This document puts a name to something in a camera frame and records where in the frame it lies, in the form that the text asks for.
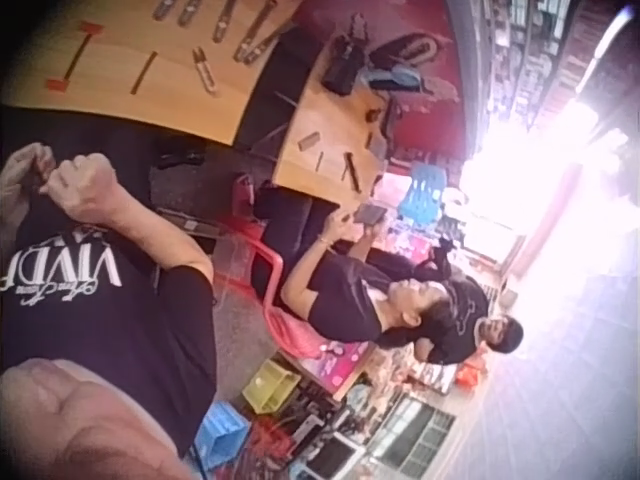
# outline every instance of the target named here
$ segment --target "wooden table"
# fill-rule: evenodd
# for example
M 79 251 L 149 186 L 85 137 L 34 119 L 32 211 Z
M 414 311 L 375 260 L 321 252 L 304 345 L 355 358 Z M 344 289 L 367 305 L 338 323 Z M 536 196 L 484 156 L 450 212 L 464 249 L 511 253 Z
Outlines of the wooden table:
M 302 0 L 279 0 L 260 28 L 254 45 L 290 18 Z M 75 0 L 64 5 L 34 34 L 7 76 L 2 103 L 11 106 L 70 110 L 137 120 L 232 145 L 251 93 L 269 59 L 266 52 L 251 67 L 233 61 L 236 47 L 264 0 L 237 0 L 222 43 L 211 37 L 224 0 L 203 2 L 187 28 L 177 19 L 186 2 L 178 2 L 161 22 L 152 18 L 159 0 Z M 102 26 L 80 56 L 65 92 L 46 88 L 48 79 L 62 79 L 86 32 L 82 22 Z M 202 47 L 219 92 L 209 95 L 194 67 L 192 50 Z M 136 94 L 132 88 L 150 55 L 150 64 Z M 273 176 L 274 183 L 340 204 L 368 198 L 380 171 L 367 150 L 377 125 L 365 114 L 384 100 L 362 85 L 340 98 L 320 85 L 328 47 L 316 62 L 289 124 Z M 301 152 L 298 142 L 318 131 L 320 141 Z M 361 194 L 354 192 L 345 169 L 351 152 Z
M 291 17 L 301 0 L 280 0 L 260 28 L 254 43 Z M 224 0 L 207 0 L 188 28 L 177 19 L 186 2 L 177 2 L 157 22 L 159 0 L 75 0 L 35 33 L 2 92 L 2 103 L 20 107 L 97 113 L 160 125 L 231 145 L 242 114 L 269 58 L 266 52 L 251 67 L 233 60 L 264 0 L 238 0 L 222 43 L 212 41 Z M 47 79 L 62 78 L 85 33 L 80 22 L 103 26 L 87 45 L 67 91 L 45 88 Z M 202 47 L 218 83 L 209 95 L 194 67 L 192 50 Z M 132 95 L 145 62 L 153 60 L 138 93 Z
M 382 165 L 368 149 L 369 135 L 380 137 L 378 124 L 365 121 L 369 109 L 382 108 L 385 100 L 358 84 L 348 97 L 328 92 L 320 79 L 328 63 L 327 46 L 316 62 L 298 104 L 276 167 L 277 185 L 324 198 L 341 205 L 358 205 L 369 198 Z M 298 142 L 313 132 L 320 141 L 301 152 Z M 353 154 L 361 194 L 353 190 L 344 155 Z

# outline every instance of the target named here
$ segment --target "pink chair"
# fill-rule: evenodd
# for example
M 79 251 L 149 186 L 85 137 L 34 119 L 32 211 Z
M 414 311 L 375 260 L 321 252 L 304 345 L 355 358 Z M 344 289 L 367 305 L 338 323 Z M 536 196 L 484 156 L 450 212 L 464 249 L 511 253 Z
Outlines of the pink chair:
M 273 305 L 282 276 L 283 263 L 278 253 L 260 241 L 262 226 L 238 217 L 229 217 L 218 222 L 246 242 L 252 250 L 252 255 L 245 266 L 243 278 L 233 278 L 216 270 L 215 281 L 230 285 L 239 293 L 261 303 L 269 333 L 284 352 L 295 358 L 319 358 L 327 350 L 330 342 L 316 333 L 307 322 L 298 320 Z M 272 267 L 267 292 L 262 301 L 256 296 L 248 281 L 251 264 L 256 254 L 264 258 Z

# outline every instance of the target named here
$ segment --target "hand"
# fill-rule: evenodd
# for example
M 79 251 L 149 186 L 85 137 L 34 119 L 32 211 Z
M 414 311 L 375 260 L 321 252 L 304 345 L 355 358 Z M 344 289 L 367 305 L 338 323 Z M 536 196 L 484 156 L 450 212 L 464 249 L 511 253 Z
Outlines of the hand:
M 351 228 L 353 228 L 353 210 L 340 207 L 324 221 L 324 229 L 320 237 L 333 244 L 345 237 Z
M 362 238 L 374 242 L 378 238 L 380 238 L 383 234 L 386 234 L 387 230 L 388 230 L 387 219 L 386 217 L 384 217 L 375 225 L 365 225 L 364 230 L 362 232 Z
M 13 152 L 7 159 L 0 173 L 0 191 L 6 193 L 9 189 L 20 190 L 21 183 L 34 166 L 40 173 L 42 182 L 46 182 L 49 174 L 55 168 L 55 161 L 50 147 L 41 143 L 32 143 Z
M 100 225 L 109 224 L 126 196 L 111 163 L 100 153 L 63 161 L 40 193 L 49 195 L 72 219 Z

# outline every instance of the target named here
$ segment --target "black bag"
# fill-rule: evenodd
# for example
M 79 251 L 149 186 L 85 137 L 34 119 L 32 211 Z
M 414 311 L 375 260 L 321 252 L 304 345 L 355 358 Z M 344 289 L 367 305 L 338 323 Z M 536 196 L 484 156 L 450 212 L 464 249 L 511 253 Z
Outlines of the black bag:
M 362 46 L 344 36 L 338 37 L 332 47 L 333 55 L 322 77 L 322 86 L 336 95 L 346 97 L 353 91 L 358 73 L 365 65 L 366 54 Z

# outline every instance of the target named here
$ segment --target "red wall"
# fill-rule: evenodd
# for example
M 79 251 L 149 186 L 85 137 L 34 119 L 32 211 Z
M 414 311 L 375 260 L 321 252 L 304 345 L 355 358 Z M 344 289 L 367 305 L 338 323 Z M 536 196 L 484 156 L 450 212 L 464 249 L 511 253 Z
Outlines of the red wall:
M 404 151 L 414 148 L 463 160 L 466 137 L 460 68 L 444 0 L 306 0 L 296 20 L 327 39 L 334 26 L 346 32 L 354 13 L 362 13 L 367 20 L 369 52 L 410 33 L 422 33 L 425 44 L 437 45 L 431 50 L 437 52 L 435 56 L 417 66 L 436 95 L 396 94 L 410 111 L 397 123 L 394 137 Z

